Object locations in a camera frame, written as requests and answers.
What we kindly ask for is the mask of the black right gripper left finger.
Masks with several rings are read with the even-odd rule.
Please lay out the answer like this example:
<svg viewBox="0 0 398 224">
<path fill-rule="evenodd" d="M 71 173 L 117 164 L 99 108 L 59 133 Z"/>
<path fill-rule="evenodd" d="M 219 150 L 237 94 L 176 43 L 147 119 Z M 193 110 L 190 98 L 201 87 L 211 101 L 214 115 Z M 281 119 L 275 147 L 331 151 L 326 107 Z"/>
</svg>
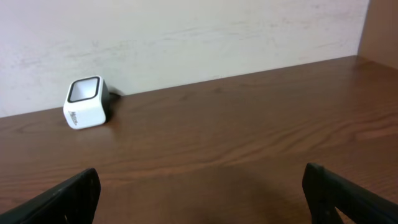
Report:
<svg viewBox="0 0 398 224">
<path fill-rule="evenodd" d="M 89 168 L 1 214 L 1 223 L 93 223 L 101 192 L 97 171 Z"/>
</svg>

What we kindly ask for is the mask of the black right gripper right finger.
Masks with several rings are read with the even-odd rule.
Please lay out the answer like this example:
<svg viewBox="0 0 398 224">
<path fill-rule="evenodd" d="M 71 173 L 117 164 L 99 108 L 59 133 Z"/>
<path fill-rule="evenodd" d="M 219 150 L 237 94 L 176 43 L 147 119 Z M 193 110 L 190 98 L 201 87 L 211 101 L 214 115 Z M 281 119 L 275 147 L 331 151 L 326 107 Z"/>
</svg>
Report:
<svg viewBox="0 0 398 224">
<path fill-rule="evenodd" d="M 338 210 L 355 223 L 397 223 L 397 204 L 315 164 L 302 179 L 312 223 L 342 223 Z"/>
</svg>

